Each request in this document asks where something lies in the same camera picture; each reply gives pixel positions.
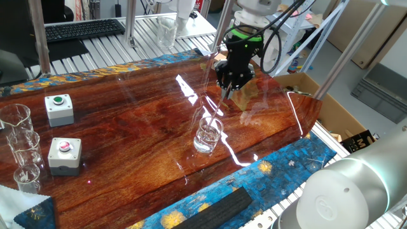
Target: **floor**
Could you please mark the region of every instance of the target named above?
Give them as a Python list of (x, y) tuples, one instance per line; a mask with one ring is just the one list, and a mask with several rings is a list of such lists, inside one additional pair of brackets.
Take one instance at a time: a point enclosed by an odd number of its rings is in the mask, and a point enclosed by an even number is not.
[[(208, 14), (207, 20), (216, 28), (220, 16), (221, 13), (210, 13)], [(312, 64), (314, 69), (309, 70), (307, 74), (318, 84), (322, 84), (340, 55), (341, 51), (327, 41), (323, 44), (323, 47)], [(328, 93), (366, 129), (369, 129), (372, 134), (377, 133), (380, 137), (383, 137), (394, 128), (396, 124), (350, 94), (367, 72), (367, 70), (361, 69), (353, 62), (348, 63)]]

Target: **clear plastic cup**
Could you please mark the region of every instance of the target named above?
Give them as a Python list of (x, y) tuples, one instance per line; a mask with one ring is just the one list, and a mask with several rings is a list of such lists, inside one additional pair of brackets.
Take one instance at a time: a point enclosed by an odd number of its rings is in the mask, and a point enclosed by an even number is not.
[(18, 166), (37, 164), (41, 165), (43, 157), (39, 147), (39, 135), (31, 130), (22, 129), (10, 135), (8, 144)]
[(161, 48), (172, 48), (176, 42), (176, 34), (178, 23), (167, 17), (159, 17), (158, 19), (158, 34), (157, 43)]
[(218, 118), (214, 118), (210, 127), (212, 117), (205, 117), (199, 121), (197, 134), (194, 137), (193, 145), (201, 153), (212, 153), (223, 131), (223, 123)]
[(25, 193), (37, 194), (41, 185), (39, 183), (39, 168), (37, 165), (24, 165), (14, 172), (14, 180), (18, 189)]
[(0, 109), (0, 121), (7, 135), (16, 134), (20, 129), (34, 130), (30, 109), (22, 104), (10, 104)]

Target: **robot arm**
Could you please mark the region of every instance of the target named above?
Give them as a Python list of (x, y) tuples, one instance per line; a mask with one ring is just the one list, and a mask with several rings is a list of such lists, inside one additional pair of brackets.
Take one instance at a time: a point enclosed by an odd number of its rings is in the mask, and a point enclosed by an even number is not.
[[(237, 1), (243, 10), (235, 13), (234, 26), (225, 32), (223, 39), (228, 49), (228, 56), (226, 60), (215, 65), (217, 84), (222, 88), (223, 97), (229, 99), (233, 91), (240, 90), (255, 77), (253, 66), (250, 65), (250, 60), (255, 55), (261, 58), (261, 68), (264, 73), (268, 74), (274, 70), (274, 68), (269, 71), (264, 70), (264, 53), (274, 36), (278, 37), (281, 44), (278, 30), (304, 2), (305, 0), (294, 0), (294, 3), (283, 14), (273, 22), (269, 22), (265, 16), (274, 14), (281, 0)], [(271, 29), (273, 32), (265, 44), (264, 32), (267, 29)]]
[(273, 229), (363, 229), (407, 194), (407, 119), (371, 146), (313, 174)]
[[(281, 16), (282, 23), (303, 3), (293, 5)], [(406, 0), (365, 0), (407, 6)], [(234, 27), (227, 30), (224, 43), (228, 57), (215, 66), (223, 97), (240, 90), (254, 71), (250, 59), (264, 57), (265, 49), (280, 25), (267, 24), (265, 15), (275, 12), (280, 0), (238, 0), (243, 7), (235, 14)], [(263, 48), (263, 33), (273, 34)], [(407, 119), (393, 133), (312, 175), (302, 197), (291, 204), (274, 222), (273, 229), (363, 229), (386, 213), (407, 194)]]

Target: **wooden table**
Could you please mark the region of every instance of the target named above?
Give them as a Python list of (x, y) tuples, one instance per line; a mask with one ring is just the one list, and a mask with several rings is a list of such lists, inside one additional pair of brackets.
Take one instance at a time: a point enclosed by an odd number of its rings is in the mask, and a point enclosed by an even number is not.
[[(20, 103), (31, 109), (45, 164), (53, 137), (82, 140), (80, 175), (41, 181), (40, 194), (52, 196), (59, 228), (130, 226), (313, 127), (321, 101), (283, 92), (257, 67), (258, 77), (221, 106), (224, 134), (213, 154), (197, 153), (198, 122), (214, 112), (221, 94), (211, 65), (204, 57), (0, 99), (0, 108)], [(44, 97), (58, 94), (71, 96), (75, 123), (51, 128)], [(1, 185), (17, 189), (16, 168), (1, 135)]]

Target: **keyboard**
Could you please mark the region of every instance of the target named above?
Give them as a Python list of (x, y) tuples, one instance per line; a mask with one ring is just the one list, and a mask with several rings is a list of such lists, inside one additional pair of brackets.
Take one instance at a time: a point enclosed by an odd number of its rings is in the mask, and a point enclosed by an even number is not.
[(94, 38), (113, 34), (123, 34), (124, 26), (116, 19), (92, 20), (45, 27), (46, 41), (64, 41), (77, 38)]

